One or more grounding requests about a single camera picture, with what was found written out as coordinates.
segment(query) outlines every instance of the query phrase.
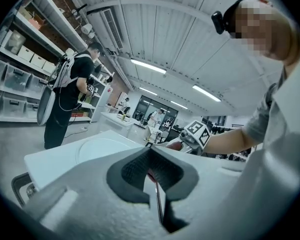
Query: white table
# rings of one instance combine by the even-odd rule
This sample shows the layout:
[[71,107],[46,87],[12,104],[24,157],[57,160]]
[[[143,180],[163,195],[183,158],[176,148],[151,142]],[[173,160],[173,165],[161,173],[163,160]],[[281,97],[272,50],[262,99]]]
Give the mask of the white table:
[[97,126],[97,133],[112,130],[123,137],[127,137],[135,119],[126,117],[124,121],[117,117],[117,113],[101,113]]
[[[88,146],[91,141],[95,148]],[[143,146],[108,130],[66,145],[28,154],[24,162],[34,186],[40,190],[79,163],[140,147]],[[84,151],[84,156],[80,156],[80,151]]]
[[104,110],[105,113],[117,113],[119,111],[119,108],[116,108],[113,106],[105,105],[104,107],[105,107],[105,110]]

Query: backpack strap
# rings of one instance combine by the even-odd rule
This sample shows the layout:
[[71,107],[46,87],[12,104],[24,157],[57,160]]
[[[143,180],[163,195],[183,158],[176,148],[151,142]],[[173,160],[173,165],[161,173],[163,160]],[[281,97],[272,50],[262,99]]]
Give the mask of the backpack strap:
[[76,58],[83,58],[83,57],[87,57],[87,58],[90,58],[91,60],[92,60],[92,58],[91,58],[91,56],[89,55],[89,54],[80,54],[80,55],[76,55],[76,56],[74,56],[74,58],[76,59]]
[[[91,58],[91,56],[89,54],[80,54],[80,55],[75,55],[74,58],[77,59],[77,58],[84,58],[84,57],[87,57],[87,58]],[[77,80],[79,77],[75,77],[75,78],[72,78],[71,81],[69,81],[69,84],[72,83],[73,81]]]

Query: black pants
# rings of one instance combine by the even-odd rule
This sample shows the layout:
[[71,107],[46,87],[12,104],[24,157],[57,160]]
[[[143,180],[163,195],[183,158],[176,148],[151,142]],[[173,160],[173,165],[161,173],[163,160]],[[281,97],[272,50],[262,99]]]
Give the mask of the black pants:
[[[63,103],[61,106],[65,110],[75,107],[72,102]],[[66,135],[71,114],[72,110],[64,111],[60,108],[59,99],[56,97],[50,117],[45,124],[44,148],[46,150],[61,146]]]

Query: shelf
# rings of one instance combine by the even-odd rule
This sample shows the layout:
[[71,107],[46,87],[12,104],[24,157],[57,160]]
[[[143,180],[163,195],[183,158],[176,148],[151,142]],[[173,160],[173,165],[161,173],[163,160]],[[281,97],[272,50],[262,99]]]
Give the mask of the shelf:
[[41,93],[40,94],[33,94],[31,92],[29,93],[29,92],[25,92],[25,91],[18,91],[18,90],[14,90],[14,89],[5,87],[3,84],[0,85],[0,91],[5,92],[5,93],[10,93],[10,94],[15,94],[15,95],[27,97],[27,98],[32,98],[32,99],[36,99],[36,100],[41,99]]
[[26,32],[33,40],[37,41],[43,47],[55,54],[57,57],[65,54],[58,46],[51,42],[44,34],[36,29],[20,12],[16,11],[15,24]]
[[25,65],[25,66],[33,69],[33,70],[35,70],[35,71],[40,72],[41,74],[44,74],[44,75],[46,75],[48,77],[51,75],[51,73],[43,70],[41,67],[33,65],[29,61],[26,61],[25,59],[19,57],[18,55],[13,54],[11,51],[9,51],[9,50],[7,50],[7,49],[5,49],[3,47],[0,47],[0,53],[8,56],[9,58],[13,59],[14,61],[17,61],[17,62],[19,62],[19,63],[21,63],[21,64],[23,64],[23,65]]
[[95,77],[93,74],[90,75],[94,80],[96,80],[98,83],[102,84],[104,87],[106,86],[105,83],[101,82],[97,77]]
[[77,50],[81,52],[88,46],[69,21],[61,13],[53,0],[33,0],[32,4],[46,20]]
[[79,117],[71,117],[70,122],[81,122],[81,121],[90,121],[91,118],[88,116],[79,116]]
[[87,103],[87,102],[82,102],[80,100],[78,100],[78,103],[82,104],[82,108],[86,108],[86,109],[91,109],[91,110],[95,110],[96,108],[94,106],[92,106],[91,104]]
[[[81,121],[90,121],[91,118],[88,116],[80,117],[71,117],[70,122],[81,122]],[[2,116],[0,115],[0,122],[16,122],[16,123],[36,123],[36,118],[27,118],[27,117],[12,117],[12,116]]]
[[36,123],[36,118],[12,117],[0,115],[0,122]]

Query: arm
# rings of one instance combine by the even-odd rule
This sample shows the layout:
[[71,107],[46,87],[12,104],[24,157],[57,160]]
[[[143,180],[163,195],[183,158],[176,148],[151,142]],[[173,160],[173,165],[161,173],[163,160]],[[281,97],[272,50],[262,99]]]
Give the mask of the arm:
[[272,93],[276,85],[271,85],[253,113],[249,122],[240,129],[212,135],[204,152],[212,154],[232,154],[241,152],[264,142],[266,135]]
[[218,135],[211,135],[204,152],[212,154],[232,154],[260,144],[249,137],[242,128]]
[[91,91],[88,91],[87,89],[87,79],[83,77],[79,77],[76,81],[76,87],[79,89],[79,91],[83,94],[87,94],[88,96],[91,96]]

